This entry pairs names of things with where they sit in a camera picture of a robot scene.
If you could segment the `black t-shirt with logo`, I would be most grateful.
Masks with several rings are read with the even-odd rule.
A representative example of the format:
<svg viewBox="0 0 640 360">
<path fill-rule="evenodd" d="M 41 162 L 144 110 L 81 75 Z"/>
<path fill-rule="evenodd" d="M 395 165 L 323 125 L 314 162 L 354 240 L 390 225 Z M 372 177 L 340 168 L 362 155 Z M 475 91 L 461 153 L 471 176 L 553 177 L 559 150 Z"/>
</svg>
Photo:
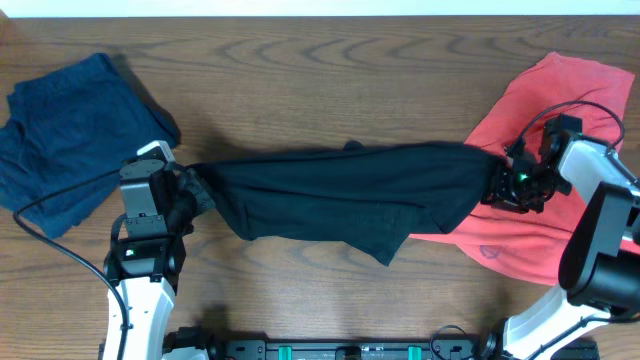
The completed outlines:
<svg viewBox="0 0 640 360">
<path fill-rule="evenodd" d="M 452 232 L 500 157 L 461 143 L 276 153 L 199 163 L 216 208 L 244 240 L 342 241 L 389 265 L 412 234 Z"/>
</svg>

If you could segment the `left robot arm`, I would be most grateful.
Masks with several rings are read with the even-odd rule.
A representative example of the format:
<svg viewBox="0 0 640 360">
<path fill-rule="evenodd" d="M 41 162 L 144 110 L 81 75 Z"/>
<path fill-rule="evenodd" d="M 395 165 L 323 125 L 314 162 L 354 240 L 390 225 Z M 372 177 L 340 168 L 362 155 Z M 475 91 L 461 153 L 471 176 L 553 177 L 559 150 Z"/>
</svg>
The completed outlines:
<svg viewBox="0 0 640 360">
<path fill-rule="evenodd" d="M 103 359 L 212 359 L 197 327 L 167 333 L 192 221 L 215 206 L 193 169 L 144 160 L 120 171 L 125 213 L 113 224 L 104 273 L 109 321 Z"/>
</svg>

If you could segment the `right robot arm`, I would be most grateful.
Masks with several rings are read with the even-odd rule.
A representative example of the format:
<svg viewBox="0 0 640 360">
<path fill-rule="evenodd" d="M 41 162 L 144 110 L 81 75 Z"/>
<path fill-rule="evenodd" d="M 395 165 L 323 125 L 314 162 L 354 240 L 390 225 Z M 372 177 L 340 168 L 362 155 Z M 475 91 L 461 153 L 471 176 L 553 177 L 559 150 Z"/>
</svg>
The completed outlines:
<svg viewBox="0 0 640 360">
<path fill-rule="evenodd" d="M 523 139 L 508 147 L 483 203 L 541 212 L 555 194 L 576 192 L 587 207 L 562 254 L 558 283 L 524 312 L 491 330 L 479 359 L 553 359 L 588 332 L 639 319 L 639 257 L 621 248 L 639 240 L 639 180 L 613 145 L 582 132 L 579 118 L 558 115 L 543 128 L 540 158 Z"/>
</svg>

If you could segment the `red t-shirt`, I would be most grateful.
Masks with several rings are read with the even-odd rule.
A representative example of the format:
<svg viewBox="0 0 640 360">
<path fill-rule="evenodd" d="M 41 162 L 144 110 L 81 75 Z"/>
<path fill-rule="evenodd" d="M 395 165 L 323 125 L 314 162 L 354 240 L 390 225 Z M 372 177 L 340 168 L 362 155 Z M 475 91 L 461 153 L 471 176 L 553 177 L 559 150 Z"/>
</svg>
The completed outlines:
<svg viewBox="0 0 640 360">
<path fill-rule="evenodd" d="M 592 60 L 551 52 L 518 75 L 467 137 L 469 145 L 503 155 L 522 135 L 528 151 L 538 151 L 543 110 L 564 103 L 564 113 L 582 119 L 587 135 L 612 142 L 619 129 L 607 111 L 622 116 L 635 76 Z M 557 194 L 542 213 L 516 214 L 478 205 L 451 233 L 422 240 L 453 244 L 479 264 L 503 275 L 553 286 L 560 259 L 585 202 L 576 192 Z"/>
</svg>

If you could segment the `folded navy blue garment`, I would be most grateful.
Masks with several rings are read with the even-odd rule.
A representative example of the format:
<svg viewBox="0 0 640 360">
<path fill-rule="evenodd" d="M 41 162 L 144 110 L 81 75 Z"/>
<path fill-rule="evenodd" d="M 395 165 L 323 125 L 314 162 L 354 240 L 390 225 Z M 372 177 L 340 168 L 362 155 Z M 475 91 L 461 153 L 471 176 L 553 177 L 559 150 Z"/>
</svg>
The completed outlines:
<svg viewBox="0 0 640 360">
<path fill-rule="evenodd" d="M 8 95 L 1 129 L 1 204 L 47 237 L 79 225 L 114 191 L 123 161 L 139 148 L 179 141 L 177 127 L 149 107 L 104 53 Z"/>
</svg>

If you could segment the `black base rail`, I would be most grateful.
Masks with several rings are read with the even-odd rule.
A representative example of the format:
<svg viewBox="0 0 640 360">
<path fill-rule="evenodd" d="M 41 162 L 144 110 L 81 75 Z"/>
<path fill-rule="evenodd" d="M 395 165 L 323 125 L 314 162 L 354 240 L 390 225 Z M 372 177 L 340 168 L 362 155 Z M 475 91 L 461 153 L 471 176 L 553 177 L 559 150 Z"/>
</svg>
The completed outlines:
<svg viewBox="0 0 640 360">
<path fill-rule="evenodd" d="M 498 341 L 445 335 L 418 341 L 223 340 L 199 327 L 182 327 L 164 340 L 163 359 L 202 360 L 482 360 L 511 359 Z"/>
</svg>

